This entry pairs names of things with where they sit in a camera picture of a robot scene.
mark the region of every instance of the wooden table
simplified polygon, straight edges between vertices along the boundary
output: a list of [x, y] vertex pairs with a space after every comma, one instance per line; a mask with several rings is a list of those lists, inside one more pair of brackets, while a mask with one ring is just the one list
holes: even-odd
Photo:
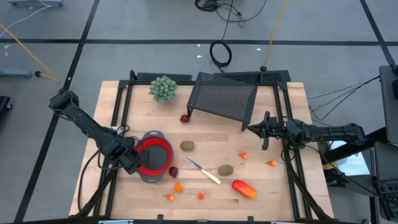
[[[102, 126], [109, 126], [116, 99], [118, 82], [103, 82], [96, 106], [94, 119]], [[172, 166], [179, 168], [178, 177], [168, 174], [156, 184], [144, 183], [137, 173], [128, 175], [120, 170], [114, 195], [111, 218], [156, 219], [163, 214], [166, 220], [247, 220], [253, 216], [256, 221], [293, 221], [292, 204], [287, 182], [285, 164], [280, 158], [281, 140], [270, 139], [269, 148], [261, 150], [262, 140], [250, 131], [241, 132], [241, 123], [213, 114], [195, 110], [189, 123], [182, 124], [179, 118], [187, 113], [187, 101], [192, 91], [190, 85], [178, 87], [175, 101], [169, 105], [156, 103], [148, 94], [148, 85], [134, 85], [127, 124], [131, 130], [126, 136], [141, 138], [147, 131], [162, 131], [174, 148]], [[290, 103], [295, 119], [311, 124], [307, 98], [303, 83], [288, 83]], [[285, 112], [283, 94], [281, 102]], [[121, 120], [122, 105], [118, 121]], [[266, 111], [277, 116], [272, 87], [259, 86], [251, 124], [259, 123]], [[180, 143], [190, 140], [195, 150], [183, 152]], [[88, 140], [82, 166], [96, 152], [92, 139]], [[248, 159], [238, 154], [248, 153]], [[322, 164], [317, 152], [305, 148], [301, 150], [307, 189], [322, 209], [333, 216], [328, 189], [323, 175]], [[208, 177], [185, 161], [189, 157], [205, 170], [221, 179], [217, 185]], [[275, 159], [278, 164], [271, 167], [267, 161]], [[221, 177], [218, 167], [229, 164], [234, 167], [231, 176]], [[96, 162], [91, 162], [83, 179], [82, 203], [92, 196], [98, 186], [101, 170]], [[255, 199], [248, 199], [233, 190], [231, 183], [241, 179], [258, 191]], [[183, 193], [174, 191], [174, 184], [181, 183]], [[302, 198], [299, 190], [298, 204], [304, 217]], [[205, 194], [197, 199], [199, 192]], [[108, 191], [105, 190], [101, 213], [104, 213]], [[173, 202], [167, 201], [165, 194], [175, 195]], [[77, 212], [77, 186], [70, 214]]]

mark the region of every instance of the orange bell pepper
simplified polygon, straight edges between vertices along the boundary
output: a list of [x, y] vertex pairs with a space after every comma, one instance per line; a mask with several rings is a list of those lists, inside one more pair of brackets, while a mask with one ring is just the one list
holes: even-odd
[[276, 166], [276, 160], [270, 160], [270, 161], [268, 162], [268, 164], [269, 164], [270, 166]]
[[181, 184], [176, 183], [176, 184], [174, 185], [174, 190], [175, 190], [176, 192], [182, 192], [183, 187], [182, 187]]
[[245, 183], [245, 181], [242, 180], [235, 180], [232, 183], [232, 188], [248, 198], [255, 198], [257, 196], [257, 190], [255, 190], [249, 184]]
[[200, 192], [199, 194], [198, 194], [198, 198], [199, 199], [203, 199], [205, 197], [205, 195], [202, 193], [202, 192]]
[[174, 201], [174, 195], [163, 195], [164, 197], [166, 197], [167, 198], [167, 200], [169, 200], [169, 201]]
[[242, 159], [248, 159], [248, 154], [247, 153], [240, 153], [238, 154], [240, 157], [242, 157]]

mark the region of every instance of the white cable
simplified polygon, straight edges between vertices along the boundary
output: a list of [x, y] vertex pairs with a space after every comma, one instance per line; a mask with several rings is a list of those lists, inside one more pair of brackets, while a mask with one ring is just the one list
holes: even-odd
[[52, 6], [49, 6], [48, 4], [46, 4], [46, 3], [44, 3], [42, 0], [39, 0], [44, 6], [47, 6], [47, 7], [52, 7]]
[[[48, 9], [48, 8], [52, 7], [52, 6], [49, 6], [48, 4], [44, 4], [44, 2], [43, 2], [42, 0], [39, 0], [39, 1], [40, 1], [45, 7], [43, 7], [43, 8], [41, 8], [41, 9], [39, 9], [39, 10], [33, 12], [30, 16], [28, 16], [28, 17], [26, 17], [26, 18], [23, 18], [23, 19], [21, 19], [21, 20], [18, 20], [17, 22], [12, 23], [11, 25], [9, 25], [9, 26], [7, 27], [7, 30], [9, 30], [13, 25], [18, 24], [18, 23], [20, 23], [20, 22], [22, 22], [22, 21], [25, 21], [25, 20], [29, 19], [30, 17], [34, 16], [36, 13], [40, 12], [41, 10]], [[6, 31], [4, 30], [4, 31], [0, 34], [0, 38], [1, 38], [5, 33], [6, 33]]]

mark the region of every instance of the gray floor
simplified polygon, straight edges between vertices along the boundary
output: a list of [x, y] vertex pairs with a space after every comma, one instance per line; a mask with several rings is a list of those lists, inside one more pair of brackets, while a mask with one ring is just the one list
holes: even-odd
[[[65, 6], [39, 12], [11, 31], [22, 39], [79, 39], [93, 0], [64, 0]], [[366, 1], [384, 40], [398, 41], [398, 2]], [[255, 14], [263, 1], [237, 0], [234, 5], [246, 17]], [[268, 0], [264, 11], [243, 28], [230, 24], [226, 39], [269, 40], [281, 0]], [[8, 26], [33, 13], [28, 7], [0, 2], [0, 22]], [[216, 13], [199, 11], [193, 1], [101, 0], [89, 39], [219, 39], [225, 23]], [[276, 40], [377, 41], [359, 0], [289, 1]], [[77, 44], [26, 44], [44, 64], [65, 80]], [[231, 65], [226, 72], [258, 70], [266, 57], [266, 45], [230, 45]], [[398, 60], [398, 47], [389, 47]], [[81, 105], [93, 114], [103, 80], [126, 79], [136, 72], [218, 72], [201, 44], [86, 44], [70, 89]], [[215, 48], [217, 58], [227, 57]], [[378, 75], [386, 58], [379, 46], [274, 45], [269, 70], [289, 70], [294, 82], [304, 82], [307, 96], [344, 88]], [[17, 44], [0, 44], [0, 67], [41, 70]], [[0, 222], [12, 222], [29, 181], [45, 133], [52, 118], [49, 99], [63, 83], [44, 78], [0, 79], [0, 95], [12, 98], [14, 109], [0, 125]], [[312, 100], [313, 106], [333, 96]], [[325, 114], [330, 107], [319, 110]], [[367, 133], [384, 126], [379, 82], [360, 89], [332, 112], [325, 122], [358, 123]], [[68, 215], [86, 138], [74, 125], [59, 121], [25, 221], [62, 218]], [[345, 189], [330, 189], [336, 218], [358, 222], [369, 218], [368, 198]]]

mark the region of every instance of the knife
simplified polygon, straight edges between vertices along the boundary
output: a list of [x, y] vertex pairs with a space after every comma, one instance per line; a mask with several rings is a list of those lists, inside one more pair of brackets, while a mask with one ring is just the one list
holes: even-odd
[[196, 162], [193, 162], [190, 158], [185, 158], [186, 161], [188, 161], [189, 163], [191, 163], [194, 167], [198, 168], [202, 173], [204, 173], [208, 178], [210, 178], [212, 181], [216, 182], [216, 184], [220, 185], [221, 181], [213, 176], [213, 174], [205, 171], [201, 166], [199, 166]]

